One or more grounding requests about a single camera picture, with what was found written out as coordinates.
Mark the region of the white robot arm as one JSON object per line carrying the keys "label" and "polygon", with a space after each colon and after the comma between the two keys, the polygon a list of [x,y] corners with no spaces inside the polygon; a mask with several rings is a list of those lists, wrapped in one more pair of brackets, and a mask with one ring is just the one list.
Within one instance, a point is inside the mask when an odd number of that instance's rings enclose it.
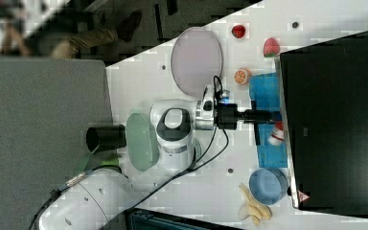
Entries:
{"label": "white robot arm", "polygon": [[237,128],[237,122],[272,124],[277,116],[268,110],[238,111],[224,101],[222,89],[208,85],[200,101],[163,100],[150,110],[150,137],[155,152],[129,147],[131,161],[147,159],[150,167],[142,177],[100,166],[86,170],[59,187],[49,206],[37,216],[38,230],[100,230],[179,176],[198,168],[196,130]]}

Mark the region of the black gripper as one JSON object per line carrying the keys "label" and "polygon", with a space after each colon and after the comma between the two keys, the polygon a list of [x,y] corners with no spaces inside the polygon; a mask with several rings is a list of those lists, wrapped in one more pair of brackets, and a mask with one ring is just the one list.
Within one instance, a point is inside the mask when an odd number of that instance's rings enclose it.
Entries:
{"label": "black gripper", "polygon": [[238,122],[244,124],[269,124],[272,122],[270,111],[256,109],[238,111],[238,106],[235,103],[220,103],[216,112],[214,123],[219,129],[236,130]]}

